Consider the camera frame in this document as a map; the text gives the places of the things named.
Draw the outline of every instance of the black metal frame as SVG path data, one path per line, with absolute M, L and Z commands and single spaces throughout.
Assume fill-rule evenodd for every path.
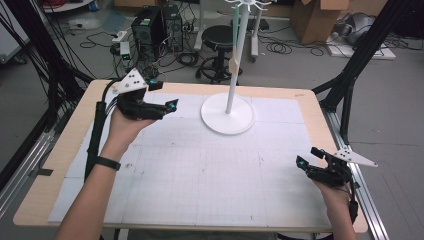
M 46 78 L 48 78 L 49 84 L 47 93 L 49 106 L 46 113 L 41 117 L 37 125 L 25 139 L 24 143 L 1 171 L 0 192 L 23 162 L 25 156 L 40 134 L 43 131 L 49 131 L 54 126 L 58 116 L 57 110 L 63 101 L 78 101 L 84 94 L 84 90 L 79 86 L 76 78 L 86 83 L 90 83 L 94 80 L 92 77 L 75 69 L 65 61 L 30 0 L 4 0 L 4 3 L 25 31 L 31 43 L 37 49 L 40 57 L 47 64 L 47 73 L 39 72 L 39 74 L 48 75 Z M 22 49 L 28 53 L 28 46 L 22 43 L 20 36 L 17 36 L 13 32 L 9 33 L 15 38 L 18 44 L 20 44 Z M 27 55 L 33 64 L 36 65 L 37 63 L 32 59 L 31 55 Z M 59 96 L 59 85 L 65 92 L 65 96 Z
M 345 144 L 349 144 L 349 117 L 355 82 L 412 2 L 413 0 L 389 0 L 342 72 L 336 78 L 312 89 L 315 94 L 330 89 L 325 99 L 320 101 L 321 107 L 330 112 L 336 112 L 337 105 L 343 99 L 340 135 Z

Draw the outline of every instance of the black wristband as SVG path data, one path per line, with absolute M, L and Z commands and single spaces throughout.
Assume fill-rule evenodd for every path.
M 107 158 L 102 158 L 102 157 L 96 157 L 94 159 L 94 164 L 100 164 L 106 167 L 110 167 L 116 171 L 119 170 L 119 168 L 121 167 L 121 164 L 117 161 L 113 161 Z

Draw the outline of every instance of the black stool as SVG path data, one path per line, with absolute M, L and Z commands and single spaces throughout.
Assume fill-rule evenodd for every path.
M 196 78 L 200 78 L 203 74 L 211 80 L 211 84 L 230 80 L 231 73 L 228 71 L 230 59 L 225 57 L 225 53 L 233 51 L 233 28 L 221 25 L 209 27 L 203 32 L 202 40 L 207 47 L 215 52 L 218 51 L 218 56 L 205 59 L 196 71 Z M 210 61 L 212 61 L 211 66 L 205 66 Z

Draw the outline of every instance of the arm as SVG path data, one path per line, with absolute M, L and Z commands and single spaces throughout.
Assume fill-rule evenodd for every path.
M 115 108 L 109 136 L 100 156 L 120 161 L 138 133 L 153 122 L 129 120 Z M 55 239 L 99 239 L 115 176 L 114 169 L 99 164 L 94 166 L 60 224 Z
M 333 227 L 334 239 L 357 239 L 349 215 L 349 195 L 322 183 L 313 182 L 321 190 L 324 203 L 327 206 L 327 216 Z

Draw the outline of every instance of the gray floor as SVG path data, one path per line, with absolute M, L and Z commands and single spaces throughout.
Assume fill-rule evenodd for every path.
M 71 11 L 60 17 L 72 17 L 86 9 Z M 103 28 L 111 31 L 111 20 L 123 18 L 111 5 L 94 13 Z M 228 23 L 229 17 L 220 17 L 215 22 Z M 287 21 L 269 19 L 270 30 L 288 25 Z M 117 26 L 122 30 L 129 20 Z M 85 36 L 102 29 L 67 34 L 74 51 L 98 78 L 113 73 L 112 57 L 108 48 L 83 49 L 79 44 Z M 294 39 L 291 29 L 272 33 L 272 36 Z M 109 44 L 110 38 L 99 36 L 96 42 Z M 240 85 L 278 88 L 314 88 L 337 76 L 348 59 L 328 55 L 314 56 L 308 49 L 293 48 L 288 55 L 271 53 L 265 44 L 259 45 L 259 58 L 255 63 L 249 59 L 250 40 L 246 40 L 245 53 L 241 61 L 244 73 Z M 361 167 L 372 198 L 391 239 L 423 239 L 424 163 L 421 150 L 424 142 L 424 52 L 407 49 L 392 49 L 395 61 L 372 60 L 360 75 L 355 86 L 349 137 L 355 152 L 379 163 L 378 168 Z M 213 54 L 202 50 L 203 56 Z M 167 56 L 163 64 L 172 58 Z M 174 63 L 161 71 L 176 69 Z M 169 82 L 208 84 L 204 78 L 194 77 L 194 68 L 166 73 L 161 80 Z M 39 120 L 46 109 L 46 96 L 31 64 L 9 63 L 0 68 L 0 169 L 12 157 L 20 143 Z M 13 204 L 0 219 L 0 239 L 48 239 L 55 229 L 23 228 L 15 226 L 13 215 L 31 185 L 29 179 L 15 198 Z M 370 239 L 369 233 L 359 234 L 360 239 Z

